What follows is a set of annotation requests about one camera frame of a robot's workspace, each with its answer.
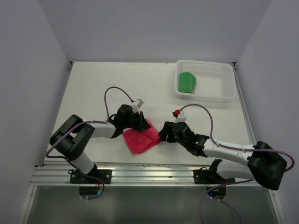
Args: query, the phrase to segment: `gray wall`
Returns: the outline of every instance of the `gray wall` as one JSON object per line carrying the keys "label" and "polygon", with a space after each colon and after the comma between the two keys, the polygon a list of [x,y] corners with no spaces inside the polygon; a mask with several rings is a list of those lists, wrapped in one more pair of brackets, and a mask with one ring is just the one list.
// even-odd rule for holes
{"label": "gray wall", "polygon": [[[299,161],[299,1],[273,0],[237,63],[258,140]],[[279,190],[288,223],[299,223],[298,165]]]}
{"label": "gray wall", "polygon": [[73,61],[235,62],[271,0],[39,0]]}
{"label": "gray wall", "polygon": [[14,224],[48,146],[69,66],[37,0],[2,0],[0,29],[0,223]]}

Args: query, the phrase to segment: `white plastic bin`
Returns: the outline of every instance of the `white plastic bin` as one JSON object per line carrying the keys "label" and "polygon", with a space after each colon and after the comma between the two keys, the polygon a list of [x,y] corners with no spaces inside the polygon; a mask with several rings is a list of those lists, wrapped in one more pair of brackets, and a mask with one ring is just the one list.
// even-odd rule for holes
{"label": "white plastic bin", "polygon": [[[196,77],[194,93],[179,92],[179,75],[188,71]],[[232,66],[224,63],[179,60],[176,64],[174,89],[181,99],[223,103],[236,97]]]}

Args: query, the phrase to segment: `gray floor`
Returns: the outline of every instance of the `gray floor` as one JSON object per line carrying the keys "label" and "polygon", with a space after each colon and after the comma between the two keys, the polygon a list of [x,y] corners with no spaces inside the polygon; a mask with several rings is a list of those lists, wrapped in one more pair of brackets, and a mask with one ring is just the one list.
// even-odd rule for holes
{"label": "gray floor", "polygon": [[[224,198],[244,224],[277,224],[268,190],[228,187]],[[98,199],[79,198],[78,187],[38,187],[28,224],[200,224],[204,187],[111,187]],[[238,224],[235,212],[206,197],[206,224]]]}

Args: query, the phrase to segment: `metal frame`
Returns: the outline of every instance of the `metal frame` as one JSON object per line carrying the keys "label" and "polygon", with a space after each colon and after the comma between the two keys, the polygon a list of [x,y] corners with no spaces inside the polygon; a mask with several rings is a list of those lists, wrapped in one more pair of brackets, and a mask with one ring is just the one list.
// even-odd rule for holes
{"label": "metal frame", "polygon": [[[240,96],[242,111],[249,134],[249,140],[252,144],[256,143],[253,129],[250,123],[249,115],[246,109],[244,98],[241,92],[234,64],[233,67],[237,91]],[[99,169],[111,169],[112,179],[109,186],[214,186],[214,185],[196,185],[193,178],[193,170],[209,165],[163,165],[163,164],[118,164],[118,163],[96,163]],[[28,195],[26,197],[23,210],[18,224],[26,224],[29,218],[33,200],[36,195],[37,186],[66,186],[69,183],[70,175],[68,170],[73,169],[67,162],[63,161],[45,161],[43,167],[36,167]],[[242,184],[242,186],[258,186],[256,182]],[[282,207],[277,192],[269,190],[274,211],[279,224],[285,224],[286,219],[282,212]]]}

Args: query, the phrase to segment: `green cloth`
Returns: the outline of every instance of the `green cloth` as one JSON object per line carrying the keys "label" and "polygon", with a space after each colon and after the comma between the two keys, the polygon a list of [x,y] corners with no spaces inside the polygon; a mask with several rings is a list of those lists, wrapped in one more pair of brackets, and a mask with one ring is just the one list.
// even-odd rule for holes
{"label": "green cloth", "polygon": [[195,85],[196,78],[190,72],[182,72],[179,74],[179,92],[193,93],[195,90]]}

